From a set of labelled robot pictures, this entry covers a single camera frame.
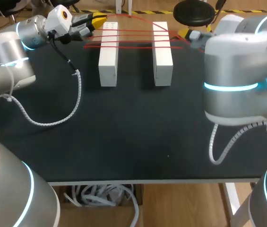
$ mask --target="stool seat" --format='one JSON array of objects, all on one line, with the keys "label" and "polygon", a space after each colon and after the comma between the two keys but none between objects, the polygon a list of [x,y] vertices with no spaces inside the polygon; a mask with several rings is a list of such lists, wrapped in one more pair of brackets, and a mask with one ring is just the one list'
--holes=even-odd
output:
[{"label": "stool seat", "polygon": [[209,25],[215,17],[214,8],[200,0],[185,0],[178,3],[173,10],[174,18],[190,27]]},{"label": "stool seat", "polygon": [[51,3],[54,7],[58,5],[63,5],[65,7],[72,6],[78,3],[80,0],[51,0]]}]

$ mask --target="black stool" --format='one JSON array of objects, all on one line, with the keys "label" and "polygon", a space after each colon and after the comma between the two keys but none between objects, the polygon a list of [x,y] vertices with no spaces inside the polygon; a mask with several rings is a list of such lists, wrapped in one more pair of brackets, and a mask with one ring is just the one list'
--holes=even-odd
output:
[{"label": "black stool", "polygon": [[15,23],[14,14],[22,11],[29,0],[0,0],[0,16],[9,17],[11,23]]},{"label": "black stool", "polygon": [[78,3],[80,0],[50,0],[50,2],[52,3],[52,5],[54,7],[58,6],[58,5],[63,5],[66,8],[69,9],[70,6],[73,7],[73,9],[79,13],[80,10],[75,6],[76,3]]},{"label": "black stool", "polygon": [[214,8],[204,1],[181,1],[174,7],[173,16],[179,23],[189,27],[208,26],[216,21],[225,2],[226,0],[217,1],[215,9],[218,10],[218,13],[215,13]]}]

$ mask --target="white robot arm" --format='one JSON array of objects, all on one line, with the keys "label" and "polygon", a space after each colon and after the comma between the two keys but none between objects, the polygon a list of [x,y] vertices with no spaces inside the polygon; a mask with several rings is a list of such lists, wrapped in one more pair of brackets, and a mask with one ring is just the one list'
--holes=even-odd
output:
[{"label": "white robot arm", "polygon": [[39,48],[51,40],[64,44],[81,40],[107,20],[103,13],[73,17],[62,5],[48,15],[35,16],[0,31],[0,94],[30,85],[35,74],[26,51]]},{"label": "white robot arm", "polygon": [[[35,81],[26,51],[48,42],[55,47],[54,39],[67,43],[74,36],[81,38],[105,21],[105,14],[72,17],[65,7],[57,6],[47,19],[35,16],[0,31],[0,94]],[[79,71],[76,70],[76,73],[80,89]],[[58,122],[37,123],[28,115],[26,118],[39,126],[56,125],[73,115],[79,101],[80,90],[74,110]],[[0,227],[57,227],[59,218],[60,204],[54,190],[26,163],[0,144]]]},{"label": "white robot arm", "polygon": [[205,47],[205,113],[222,125],[267,120],[267,16],[225,16]]}]

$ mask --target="white coiled cable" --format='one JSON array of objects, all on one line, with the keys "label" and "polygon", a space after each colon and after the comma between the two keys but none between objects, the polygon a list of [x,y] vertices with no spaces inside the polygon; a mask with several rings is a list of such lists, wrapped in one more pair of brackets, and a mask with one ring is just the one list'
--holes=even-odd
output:
[{"label": "white coiled cable", "polygon": [[214,144],[214,138],[217,132],[217,127],[218,124],[215,124],[211,133],[211,137],[210,137],[210,142],[209,142],[209,158],[210,161],[214,164],[214,165],[219,165],[222,163],[222,161],[224,160],[224,158],[226,157],[226,155],[228,154],[229,150],[231,149],[231,147],[234,145],[234,143],[237,141],[237,139],[246,131],[253,129],[255,127],[258,126],[262,126],[262,125],[267,125],[267,121],[262,121],[262,122],[256,122],[256,123],[251,123],[248,124],[247,126],[243,127],[242,129],[240,129],[230,140],[230,142],[228,143],[228,145],[225,147],[225,149],[223,150],[221,156],[215,160],[213,157],[213,144]]},{"label": "white coiled cable", "polygon": [[81,74],[79,72],[79,70],[76,70],[76,73],[75,73],[78,77],[78,98],[77,98],[77,102],[76,102],[76,105],[74,107],[74,109],[72,110],[72,112],[67,116],[65,117],[64,119],[62,120],[59,120],[57,122],[52,122],[52,123],[39,123],[39,122],[36,122],[34,121],[33,119],[31,119],[29,117],[29,115],[27,114],[27,112],[25,111],[24,107],[22,106],[22,104],[13,96],[10,96],[8,94],[2,94],[0,95],[0,98],[1,97],[6,97],[6,98],[11,98],[16,104],[17,106],[20,108],[20,110],[22,111],[24,117],[32,124],[34,125],[37,125],[37,126],[43,126],[43,127],[48,127],[48,126],[54,126],[54,125],[57,125],[57,124],[61,124],[65,121],[67,121],[70,117],[73,116],[73,114],[77,111],[77,108],[78,108],[78,105],[80,104],[80,99],[81,99],[81,92],[82,92],[82,83],[81,83]]},{"label": "white coiled cable", "polygon": [[[81,186],[72,186],[71,187],[71,196],[68,196],[66,193],[64,193],[65,198],[67,198],[70,202],[72,202],[75,206],[77,207],[82,207],[82,206],[117,206],[123,195],[124,192],[127,192],[129,194],[128,199],[132,199],[134,209],[135,209],[135,214],[134,218],[132,220],[132,223],[130,227],[134,227],[138,221],[138,215],[139,215],[139,210],[138,210],[138,202],[137,199],[135,198],[134,192],[133,192],[133,185],[131,185],[131,190],[127,187],[125,187],[122,184],[104,184],[104,185],[87,185],[85,188],[82,190],[80,194],[80,198],[83,202],[83,204],[79,203],[77,200],[77,197],[79,196],[79,191],[80,191]],[[107,195],[109,192],[112,190],[117,189],[118,190],[118,196],[114,200],[108,200]]]},{"label": "white coiled cable", "polygon": [[229,141],[228,145],[225,147],[225,149],[223,150],[222,154],[220,155],[220,157],[215,160],[213,157],[213,144],[214,144],[214,138],[217,132],[217,127],[218,124],[215,124],[211,133],[211,137],[210,137],[210,142],[209,142],[209,158],[210,161],[214,164],[214,165],[219,165],[223,162],[224,158],[226,157],[226,155],[228,154],[229,150],[231,149],[231,147],[234,145],[234,143],[237,141],[237,139],[246,131],[248,131],[249,129],[253,129],[257,126],[262,126],[262,125],[266,125],[267,126],[267,121],[262,121],[262,122],[256,122],[256,123],[251,123],[248,124],[247,126],[243,127],[242,129],[240,129],[233,137],[232,139]]}]

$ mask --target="black cable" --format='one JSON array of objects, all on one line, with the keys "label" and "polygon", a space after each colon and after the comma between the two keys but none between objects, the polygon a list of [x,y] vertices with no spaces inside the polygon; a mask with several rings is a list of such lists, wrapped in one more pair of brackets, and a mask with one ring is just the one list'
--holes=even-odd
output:
[{"label": "black cable", "polygon": [[51,44],[51,46],[53,47],[53,49],[58,53],[58,55],[59,55],[61,58],[63,58],[65,61],[67,61],[68,64],[69,64],[69,66],[70,66],[74,71],[76,71],[77,68],[74,66],[74,64],[71,62],[71,60],[70,60],[68,57],[66,57],[66,55],[63,54],[63,53],[58,49],[58,47],[56,46],[56,43],[54,42],[54,38],[52,38],[52,35],[53,35],[53,34],[50,34],[50,37],[51,37],[51,38],[49,39],[49,43]]}]

